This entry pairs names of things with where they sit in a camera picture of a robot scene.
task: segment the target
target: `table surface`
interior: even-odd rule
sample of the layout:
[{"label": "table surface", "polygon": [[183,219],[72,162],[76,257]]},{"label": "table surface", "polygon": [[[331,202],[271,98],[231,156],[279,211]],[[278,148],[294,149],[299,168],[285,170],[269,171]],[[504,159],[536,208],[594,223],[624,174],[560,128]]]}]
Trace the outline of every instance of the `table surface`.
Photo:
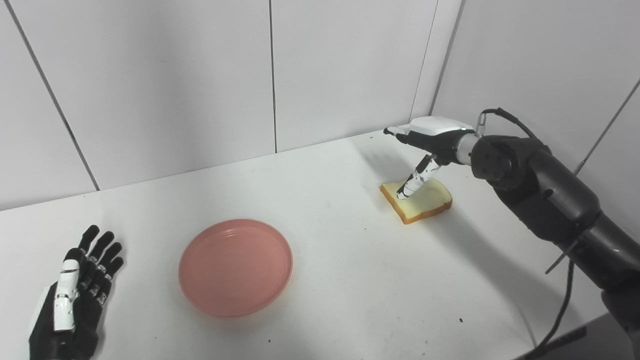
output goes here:
[{"label": "table surface", "polygon": [[[380,132],[0,212],[0,316],[7,359],[26,359],[28,322],[66,251],[90,224],[114,231],[126,264],[108,301],[98,360],[513,359],[550,329],[566,262],[468,167],[436,175],[453,207],[404,225],[378,190],[418,149]],[[184,298],[178,263],[203,229],[231,218],[288,240],[285,291],[242,318]],[[605,313],[577,271],[560,331]]]}]

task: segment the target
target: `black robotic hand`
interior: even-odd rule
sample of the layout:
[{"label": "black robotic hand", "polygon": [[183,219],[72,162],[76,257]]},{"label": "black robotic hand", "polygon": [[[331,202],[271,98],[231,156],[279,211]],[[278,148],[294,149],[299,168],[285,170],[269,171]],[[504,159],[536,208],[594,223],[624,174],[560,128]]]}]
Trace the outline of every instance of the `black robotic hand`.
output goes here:
[{"label": "black robotic hand", "polygon": [[29,337],[31,360],[88,360],[98,345],[96,329],[111,291],[114,274],[124,264],[122,245],[111,231],[91,225],[78,247],[67,252],[60,279],[53,283]]}]

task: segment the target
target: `slice of bread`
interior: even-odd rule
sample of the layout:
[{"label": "slice of bread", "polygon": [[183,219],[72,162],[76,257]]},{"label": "slice of bread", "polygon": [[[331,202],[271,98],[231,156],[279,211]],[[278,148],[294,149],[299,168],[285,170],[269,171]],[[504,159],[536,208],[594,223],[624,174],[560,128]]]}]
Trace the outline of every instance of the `slice of bread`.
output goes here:
[{"label": "slice of bread", "polygon": [[432,217],[451,207],[451,193],[440,181],[433,178],[429,179],[408,198],[398,199],[396,192],[405,181],[400,180],[380,186],[380,191],[385,195],[405,224]]}]

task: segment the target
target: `pink plate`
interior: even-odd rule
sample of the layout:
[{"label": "pink plate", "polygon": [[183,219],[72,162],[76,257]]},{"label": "pink plate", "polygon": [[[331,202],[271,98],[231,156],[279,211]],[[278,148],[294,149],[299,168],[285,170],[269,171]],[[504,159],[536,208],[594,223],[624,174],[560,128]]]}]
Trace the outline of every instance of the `pink plate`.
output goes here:
[{"label": "pink plate", "polygon": [[213,225],[191,241],[178,277],[187,299],[207,314],[231,318],[269,305],[289,281],[293,256],[271,226],[249,219]]}]

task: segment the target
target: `black cable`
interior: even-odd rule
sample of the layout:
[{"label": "black cable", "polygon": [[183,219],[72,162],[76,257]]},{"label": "black cable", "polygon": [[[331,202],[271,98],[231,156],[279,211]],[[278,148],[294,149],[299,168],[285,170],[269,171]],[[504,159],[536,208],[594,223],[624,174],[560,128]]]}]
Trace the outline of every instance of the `black cable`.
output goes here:
[{"label": "black cable", "polygon": [[496,114],[502,118],[507,119],[508,121],[516,124],[522,131],[524,131],[530,138],[537,139],[538,137],[533,133],[533,131],[529,130],[529,128],[522,123],[517,117],[513,116],[510,112],[506,111],[503,108],[497,109],[485,109],[483,114]]},{"label": "black cable", "polygon": [[524,355],[524,360],[533,360],[538,357],[544,355],[546,353],[545,346],[554,337],[558,328],[560,327],[560,323],[562,322],[562,318],[564,317],[564,313],[566,312],[567,307],[569,307],[569,300],[571,300],[571,292],[573,290],[573,270],[575,269],[575,264],[573,261],[569,261],[569,269],[566,274],[566,291],[564,293],[564,300],[562,301],[562,305],[560,306],[560,311],[556,316],[556,320],[551,326],[551,330],[545,336],[544,339],[538,344],[538,346],[534,347],[529,353]]}]

